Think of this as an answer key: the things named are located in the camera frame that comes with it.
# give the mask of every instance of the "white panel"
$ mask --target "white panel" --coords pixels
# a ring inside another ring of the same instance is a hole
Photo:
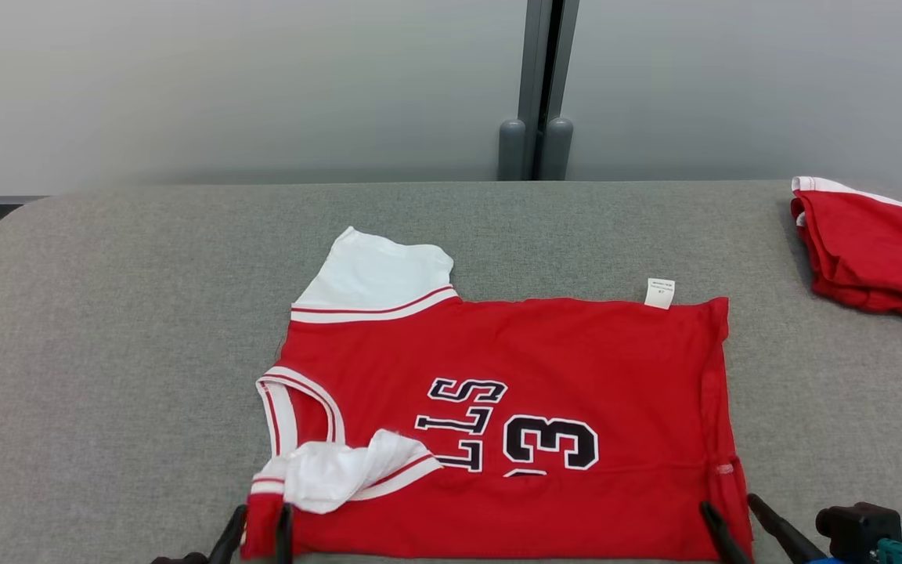
[[[570,179],[902,186],[902,1],[581,0]]]
[[[494,179],[525,0],[0,0],[0,196]]]

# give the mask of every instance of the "care label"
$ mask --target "care label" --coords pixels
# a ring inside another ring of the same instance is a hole
[[[645,304],[650,307],[670,309],[670,303],[673,301],[673,280],[649,278],[647,286]]]

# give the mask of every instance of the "red fabric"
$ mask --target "red fabric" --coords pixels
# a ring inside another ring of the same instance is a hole
[[[465,457],[459,440],[482,443],[479,472],[445,465],[332,513],[296,511],[297,553],[717,560],[702,501],[713,502],[749,553],[747,488],[727,406],[727,307],[726,298],[661,310],[454,297],[393,320],[291,322],[278,365],[329,393],[349,446],[364,447],[379,428],[421,440],[438,460]],[[497,403],[478,401],[486,392],[478,389],[461,401],[436,400],[438,378],[506,390]],[[300,440],[325,436],[325,421],[304,415],[316,403],[294,390],[290,397]],[[478,435],[417,428],[421,415],[469,421],[469,407],[492,408]],[[555,431],[555,448],[520,432],[532,460],[511,460],[507,430],[516,417],[586,425],[597,460],[583,457],[590,443]],[[505,477],[516,470],[544,475]],[[271,555],[266,532],[276,514],[251,507],[248,521],[244,557]]]
[[[792,217],[805,213],[806,225],[797,229],[809,249],[813,292],[865,311],[902,314],[901,204],[820,190],[817,181],[829,182],[810,179],[792,200]]]

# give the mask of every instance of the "jersey number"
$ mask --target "jersey number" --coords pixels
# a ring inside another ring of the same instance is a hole
[[[467,379],[459,383],[447,378],[434,379],[427,396],[431,400],[464,403],[498,403],[507,392],[507,386],[498,381],[473,381]],[[429,415],[416,416],[416,428],[444,428],[449,431],[466,432],[481,438],[486,432],[493,407],[472,406],[465,411],[468,421],[439,420]],[[540,415],[516,414],[503,426],[503,453],[515,463],[533,463],[536,450],[558,453],[562,450],[563,438],[572,440],[567,447],[565,467],[572,470],[586,470],[597,463],[597,433],[583,421],[544,418]],[[482,472],[482,439],[462,439],[458,442],[460,456],[436,457],[442,465],[465,468],[469,472]],[[533,468],[516,468],[506,475],[544,475],[545,471]]]

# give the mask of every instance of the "gray tablecloth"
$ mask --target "gray tablecloth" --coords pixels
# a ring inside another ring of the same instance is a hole
[[[29,204],[0,224],[0,563],[208,550],[269,456],[254,381],[347,225],[444,247],[465,299],[641,300],[648,277],[676,280],[676,303],[729,296],[749,489],[824,548],[823,507],[902,514],[902,319],[810,292],[790,197],[786,181],[407,183]],[[756,557],[786,561],[759,528]]]

